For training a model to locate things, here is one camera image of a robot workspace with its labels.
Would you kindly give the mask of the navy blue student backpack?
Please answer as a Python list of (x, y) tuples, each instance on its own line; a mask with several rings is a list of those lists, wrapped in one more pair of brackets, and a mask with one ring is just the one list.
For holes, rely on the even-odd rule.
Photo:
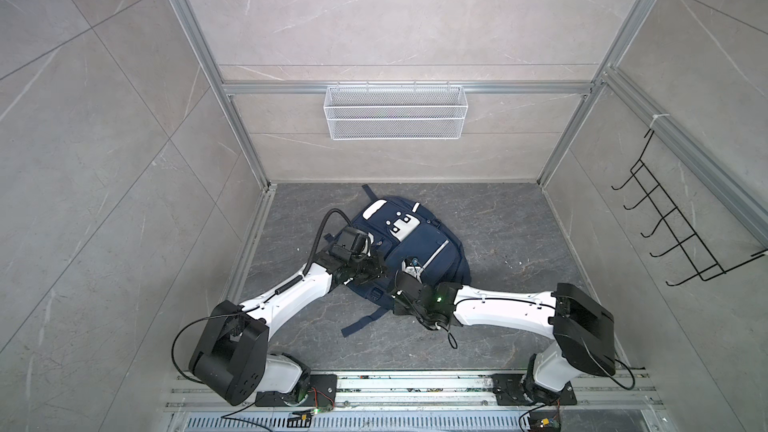
[(364, 285), (347, 285), (378, 309), (343, 328), (343, 337), (393, 313), (391, 288), (396, 275), (402, 272), (402, 262), (408, 257), (416, 257), (423, 266), (422, 283), (431, 286), (441, 282), (471, 283), (462, 242), (429, 209), (400, 196), (379, 197), (367, 185), (363, 190), (370, 204), (351, 220), (351, 225), (372, 236), (373, 249), (383, 259), (386, 274)]

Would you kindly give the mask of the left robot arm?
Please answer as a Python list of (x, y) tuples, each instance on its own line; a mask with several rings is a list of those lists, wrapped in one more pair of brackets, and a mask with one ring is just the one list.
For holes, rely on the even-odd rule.
[(171, 345), (171, 362), (184, 379), (207, 386), (237, 406), (252, 396), (279, 396), (289, 405), (306, 400), (310, 369), (288, 354), (272, 354), (275, 333), (315, 300), (336, 287), (375, 279), (385, 272), (370, 232), (353, 226), (337, 208), (323, 217), (305, 264), (267, 292), (240, 304), (224, 300), (211, 313), (184, 326), (202, 333), (186, 369)]

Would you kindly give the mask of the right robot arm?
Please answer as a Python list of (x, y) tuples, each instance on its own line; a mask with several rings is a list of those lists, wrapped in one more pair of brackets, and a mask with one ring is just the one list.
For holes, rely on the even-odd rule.
[(453, 326), (495, 326), (522, 330), (551, 340), (529, 359), (516, 387), (525, 404), (556, 403), (581, 374), (615, 378), (614, 317), (577, 286), (511, 293), (469, 285), (422, 283), (400, 272), (390, 287), (394, 312), (412, 315), (428, 330), (448, 333)]

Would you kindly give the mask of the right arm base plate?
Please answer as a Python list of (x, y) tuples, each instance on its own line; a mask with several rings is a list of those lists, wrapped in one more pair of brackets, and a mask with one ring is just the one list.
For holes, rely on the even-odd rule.
[(560, 392), (536, 385), (524, 374), (493, 374), (492, 392), (499, 406), (571, 406), (578, 403), (571, 383)]

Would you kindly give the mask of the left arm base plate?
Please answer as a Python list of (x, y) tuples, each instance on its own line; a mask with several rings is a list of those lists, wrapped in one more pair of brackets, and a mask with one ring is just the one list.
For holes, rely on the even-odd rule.
[(302, 376), (288, 393), (257, 392), (256, 407), (320, 408), (330, 410), (335, 406), (338, 376), (315, 374)]

